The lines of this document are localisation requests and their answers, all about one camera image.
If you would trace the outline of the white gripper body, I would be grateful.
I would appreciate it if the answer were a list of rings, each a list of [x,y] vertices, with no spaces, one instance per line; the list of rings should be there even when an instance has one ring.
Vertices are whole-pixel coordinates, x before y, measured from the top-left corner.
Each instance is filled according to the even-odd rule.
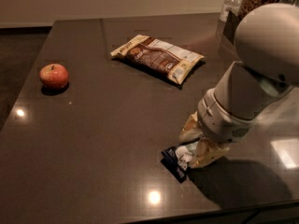
[[[216,100],[210,89],[197,106],[197,117],[205,137],[219,143],[235,143],[252,129],[254,121],[230,115]]]

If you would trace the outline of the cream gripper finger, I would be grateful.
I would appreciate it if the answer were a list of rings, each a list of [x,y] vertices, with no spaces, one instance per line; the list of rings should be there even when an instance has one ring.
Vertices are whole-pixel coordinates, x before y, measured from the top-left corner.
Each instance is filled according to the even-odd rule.
[[[184,124],[179,135],[179,142],[186,143],[200,139],[203,136],[201,126],[198,121],[197,113],[191,114]]]
[[[218,143],[208,138],[201,138],[197,142],[192,159],[189,161],[189,167],[192,169],[206,167],[213,161],[225,156],[229,150],[230,148],[226,144]]]

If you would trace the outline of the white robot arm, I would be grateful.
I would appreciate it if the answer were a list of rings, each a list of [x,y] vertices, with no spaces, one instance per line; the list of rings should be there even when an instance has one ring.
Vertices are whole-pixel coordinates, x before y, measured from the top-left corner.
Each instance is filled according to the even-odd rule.
[[[268,105],[299,84],[299,7],[255,8],[238,24],[234,45],[239,60],[206,92],[182,129],[175,157],[184,170],[224,156]]]

